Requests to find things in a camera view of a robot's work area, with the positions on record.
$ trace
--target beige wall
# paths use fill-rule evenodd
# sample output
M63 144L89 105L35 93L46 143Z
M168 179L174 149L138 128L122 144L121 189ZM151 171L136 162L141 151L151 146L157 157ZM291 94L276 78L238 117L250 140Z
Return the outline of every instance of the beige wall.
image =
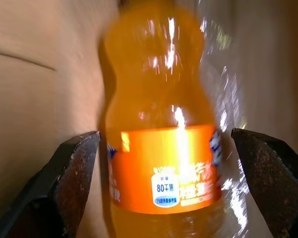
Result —
M298 152L298 1L231 2L248 128ZM96 45L116 16L114 0L0 0L0 216L59 143L97 128L104 90ZM99 164L78 237L108 236ZM249 204L251 226L261 229Z

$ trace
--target orange soda bottle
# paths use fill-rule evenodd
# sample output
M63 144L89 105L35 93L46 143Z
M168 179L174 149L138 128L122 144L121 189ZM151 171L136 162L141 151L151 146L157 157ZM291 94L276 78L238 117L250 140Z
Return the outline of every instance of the orange soda bottle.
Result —
M105 121L117 238L208 238L222 224L204 46L199 22L168 0L132 4L104 36L117 78Z

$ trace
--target orange label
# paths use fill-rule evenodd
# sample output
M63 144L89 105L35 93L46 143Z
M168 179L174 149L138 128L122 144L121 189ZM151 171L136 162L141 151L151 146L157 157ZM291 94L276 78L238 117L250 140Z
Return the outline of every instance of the orange label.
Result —
M212 125L122 132L108 146L111 198L139 213L170 214L211 205L221 197L220 136Z

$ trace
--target blue logo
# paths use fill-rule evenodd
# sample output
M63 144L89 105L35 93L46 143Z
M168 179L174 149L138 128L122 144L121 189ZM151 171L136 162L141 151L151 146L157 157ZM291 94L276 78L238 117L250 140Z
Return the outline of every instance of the blue logo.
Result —
M222 160L221 136L218 131L210 139L210 148L213 154L212 165L218 166Z
M107 145L107 158L109 160L112 160L114 155L116 154L117 150L115 150L113 147L110 145Z

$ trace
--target orange liquid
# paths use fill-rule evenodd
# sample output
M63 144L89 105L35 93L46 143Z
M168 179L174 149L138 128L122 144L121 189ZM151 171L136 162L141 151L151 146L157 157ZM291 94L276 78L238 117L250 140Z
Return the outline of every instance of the orange liquid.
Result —
M215 124L199 83L204 37L199 22L171 3L131 6L104 37L117 88L106 114L107 143L121 147L121 131ZM134 213L111 205L117 238L214 237L223 220L222 201L170 215Z

